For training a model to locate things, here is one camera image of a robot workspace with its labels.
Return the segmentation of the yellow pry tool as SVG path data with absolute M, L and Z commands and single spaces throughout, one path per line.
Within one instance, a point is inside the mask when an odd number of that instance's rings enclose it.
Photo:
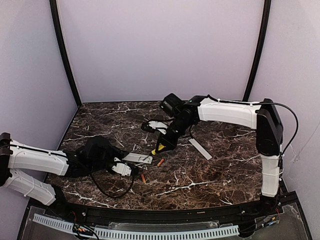
M 163 144 L 159 144 L 153 149 L 147 156 L 148 157 L 153 157 L 159 153 L 161 153 L 166 147 Z

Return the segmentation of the white remote control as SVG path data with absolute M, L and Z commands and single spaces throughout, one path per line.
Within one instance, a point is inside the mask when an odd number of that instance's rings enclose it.
M 153 157 L 151 155 L 144 155 L 144 154 L 130 152 L 122 160 L 127 162 L 133 162 L 133 163 L 151 164 L 153 161 Z

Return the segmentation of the white battery cover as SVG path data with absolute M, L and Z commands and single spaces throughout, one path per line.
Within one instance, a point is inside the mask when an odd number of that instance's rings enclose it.
M 188 141 L 201 153 L 201 155 L 203 155 L 205 159 L 210 160 L 212 158 L 209 152 L 206 151 L 196 139 L 190 138 Z

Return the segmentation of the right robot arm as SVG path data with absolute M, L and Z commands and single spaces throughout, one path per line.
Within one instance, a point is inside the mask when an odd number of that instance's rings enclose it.
M 173 121 L 165 133 L 158 137 L 155 152 L 173 150 L 186 130 L 200 121 L 253 129 L 256 132 L 256 149 L 262 160 L 261 194 L 274 198 L 279 189 L 284 128 L 273 104 L 268 98 L 262 102 L 241 102 L 220 100 L 210 95 L 196 95 L 188 101 L 182 101 L 170 93 L 159 106 Z

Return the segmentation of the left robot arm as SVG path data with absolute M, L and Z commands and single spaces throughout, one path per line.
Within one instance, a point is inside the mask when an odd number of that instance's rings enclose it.
M 0 135 L 0 185 L 46 206 L 63 204 L 65 196 L 58 186 L 43 183 L 23 170 L 80 178 L 106 170 L 123 177 L 139 173 L 137 163 L 151 164 L 152 155 L 121 150 L 100 135 L 90 138 L 76 151 L 48 150 L 22 144 L 7 132 Z

